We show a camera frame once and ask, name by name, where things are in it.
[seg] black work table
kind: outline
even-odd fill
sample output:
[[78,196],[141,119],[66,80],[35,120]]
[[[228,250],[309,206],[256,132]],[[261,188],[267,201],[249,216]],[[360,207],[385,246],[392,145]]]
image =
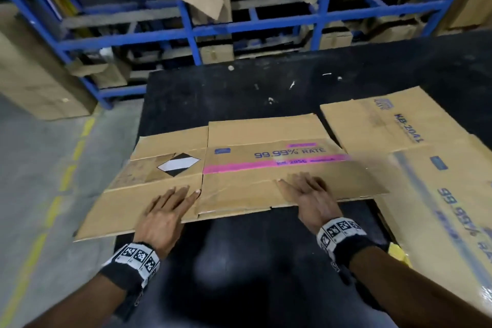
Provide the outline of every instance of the black work table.
[[[475,32],[156,72],[139,135],[312,112],[324,122],[320,104],[420,85],[491,147],[490,42]],[[371,202],[342,210],[388,242]],[[342,283],[295,207],[188,224],[128,324],[393,326]]]

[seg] pink label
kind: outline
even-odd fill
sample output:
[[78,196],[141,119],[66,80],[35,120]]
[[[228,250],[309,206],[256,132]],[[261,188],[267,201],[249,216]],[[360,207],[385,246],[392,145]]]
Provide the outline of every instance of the pink label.
[[301,144],[289,144],[287,148],[297,148],[297,147],[316,147],[316,143],[301,143]]
[[308,163],[324,163],[335,161],[350,161],[348,154],[333,154],[331,156],[311,157],[291,160],[270,160],[243,163],[226,163],[225,165],[211,165],[203,169],[203,174],[215,174],[217,172],[229,172],[250,169],[276,168],[286,165],[307,165]]

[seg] blue metal shelving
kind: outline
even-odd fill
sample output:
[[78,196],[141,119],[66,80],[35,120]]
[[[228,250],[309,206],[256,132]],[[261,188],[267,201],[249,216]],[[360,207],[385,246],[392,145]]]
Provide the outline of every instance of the blue metal shelving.
[[[178,8],[183,28],[181,29],[160,29],[149,32],[128,32],[121,35],[109,35],[94,38],[74,39],[67,34],[62,39],[54,37],[48,29],[43,26],[41,20],[36,16],[29,7],[26,0],[11,0],[19,8],[20,12],[27,18],[32,26],[40,33],[43,39],[52,47],[54,52],[65,62],[72,61],[70,51],[84,49],[99,49],[108,46],[129,45],[136,43],[162,42],[161,46],[166,47],[169,40],[188,39],[188,44],[193,55],[194,63],[201,65],[202,61],[196,37],[213,36],[219,34],[230,34],[237,32],[246,32],[253,30],[264,30],[282,27],[294,27],[298,29],[300,25],[314,25],[313,36],[311,40],[311,50],[317,50],[321,39],[323,27],[327,22],[338,20],[352,20],[367,17],[400,15],[400,14],[421,14],[435,11],[432,14],[422,31],[423,36],[429,35],[437,26],[440,19],[445,15],[446,10],[450,7],[453,0],[421,0],[418,3],[406,3],[401,5],[387,5],[382,0],[365,0],[369,5],[368,8],[350,9],[346,11],[328,12],[330,0],[318,0],[317,8],[310,8],[311,14],[259,19],[254,7],[248,8],[249,21],[230,22],[222,24],[193,26],[188,14],[186,5],[181,0],[152,0],[144,3],[125,3],[121,5],[106,5],[82,8],[85,14],[102,14],[118,13],[125,11],[134,11],[138,9],[154,8]],[[100,90],[89,79],[80,78],[88,90],[101,102],[101,105],[107,109],[112,107],[109,98],[116,96],[134,95],[145,93],[145,85],[125,86]]]

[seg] yellow floor line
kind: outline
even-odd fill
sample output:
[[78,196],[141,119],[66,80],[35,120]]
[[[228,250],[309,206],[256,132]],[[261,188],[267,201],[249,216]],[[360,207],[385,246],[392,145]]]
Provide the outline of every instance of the yellow floor line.
[[58,195],[53,199],[46,213],[44,220],[44,230],[36,238],[27,259],[25,260],[21,270],[19,271],[19,274],[17,275],[14,292],[12,293],[7,306],[3,310],[2,317],[0,318],[0,328],[6,328],[10,325],[10,323],[12,323],[12,320],[15,317],[15,313],[17,312],[17,309],[19,308],[22,299],[27,292],[31,276],[36,269],[36,265],[39,261],[41,252],[46,242],[46,237],[48,236],[48,233],[59,214],[59,209],[64,198],[62,193],[66,192],[71,186],[73,173],[77,169],[77,162],[82,155],[82,152],[84,151],[84,147],[86,144],[85,138],[89,136],[95,124],[96,117],[98,114],[100,114],[100,112],[101,109],[98,105],[92,117],[88,118],[84,123],[79,140],[77,141],[77,145],[72,154],[72,161],[70,162],[70,165],[67,166],[64,174],[60,179]]

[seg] concrete floor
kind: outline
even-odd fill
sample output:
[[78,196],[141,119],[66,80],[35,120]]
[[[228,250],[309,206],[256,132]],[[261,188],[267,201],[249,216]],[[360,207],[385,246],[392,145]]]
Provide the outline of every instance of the concrete floor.
[[[87,117],[39,121],[0,95],[0,327],[32,320],[111,256],[114,238],[73,243],[72,237],[130,156],[142,105],[143,100],[123,101],[96,116],[58,216],[47,229],[48,209]],[[36,248],[44,233],[44,246]]]

